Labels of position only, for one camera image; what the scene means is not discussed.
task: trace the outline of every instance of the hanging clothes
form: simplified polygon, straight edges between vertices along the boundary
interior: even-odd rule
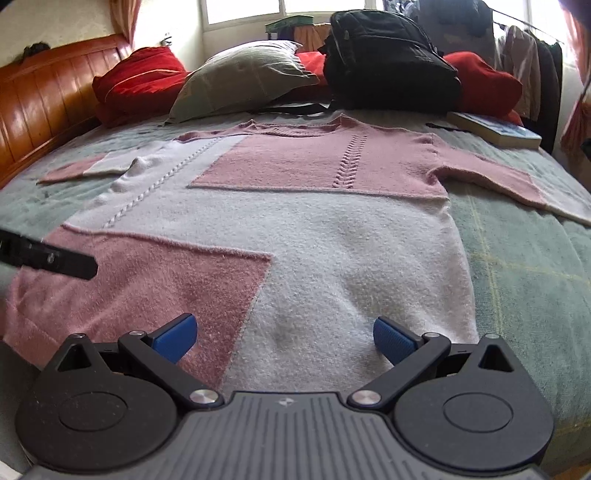
[[[535,40],[540,61],[540,114],[537,121],[529,118],[523,118],[522,121],[527,129],[542,137],[541,148],[552,155],[560,113],[561,86],[550,46],[537,38]],[[560,45],[558,49],[562,58]]]
[[[512,25],[498,40],[500,70],[523,84],[523,95],[515,111],[534,122],[540,114],[541,79],[538,45],[534,37]]]

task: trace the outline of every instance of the white wall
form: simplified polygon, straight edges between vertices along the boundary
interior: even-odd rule
[[[560,139],[569,121],[570,114],[573,112],[573,108],[582,92],[583,83],[581,82],[579,71],[574,65],[565,63],[563,68],[562,98],[560,99],[560,115],[558,116],[558,129],[552,156],[566,169],[568,169],[568,160],[560,148]]]
[[[54,48],[115,33],[107,0],[13,0],[0,12],[0,32],[0,66],[33,43]]]
[[[330,16],[317,15],[314,17],[314,23],[328,22],[329,18]],[[266,39],[265,22],[241,23],[235,24],[231,27],[215,28],[214,30],[204,31],[203,49],[205,59],[208,59],[227,48],[236,47],[242,43]]]
[[[167,33],[173,36],[170,49],[187,70],[196,70],[203,64],[199,0],[142,0],[134,47],[156,47]]]

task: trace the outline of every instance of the red pillow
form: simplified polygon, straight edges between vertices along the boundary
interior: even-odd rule
[[[304,51],[295,55],[300,59],[306,70],[318,77],[319,82],[317,85],[328,85],[324,78],[324,61],[326,60],[326,55],[319,51]]]
[[[168,47],[147,47],[133,52],[92,88],[99,103],[111,111],[154,116],[168,113],[188,72]]]
[[[459,111],[502,117],[519,102],[523,86],[510,73],[497,72],[470,51],[450,53],[443,58],[457,68],[462,83]]]

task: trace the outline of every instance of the curtain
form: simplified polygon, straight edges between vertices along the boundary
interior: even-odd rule
[[[142,0],[109,0],[113,28],[117,33],[122,33],[127,38],[132,48],[141,2]]]
[[[301,43],[297,52],[316,51],[322,45],[330,33],[330,24],[321,23],[316,25],[300,25],[294,28],[294,41]]]
[[[564,11],[569,43],[576,56],[577,69],[584,88],[564,131],[561,145],[569,156],[571,173],[576,174],[584,158],[581,145],[591,137],[591,33],[570,12]]]

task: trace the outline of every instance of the pink and white sweater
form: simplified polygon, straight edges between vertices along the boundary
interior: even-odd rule
[[[224,392],[346,393],[388,368],[372,342],[379,315],[478,340],[442,178],[591,225],[591,200],[436,135],[345,116],[189,132],[50,180],[117,168],[126,173],[47,238],[94,255],[97,277],[23,269],[11,286],[0,334],[36,365],[74,331],[113,341],[192,312],[200,340],[182,365]]]

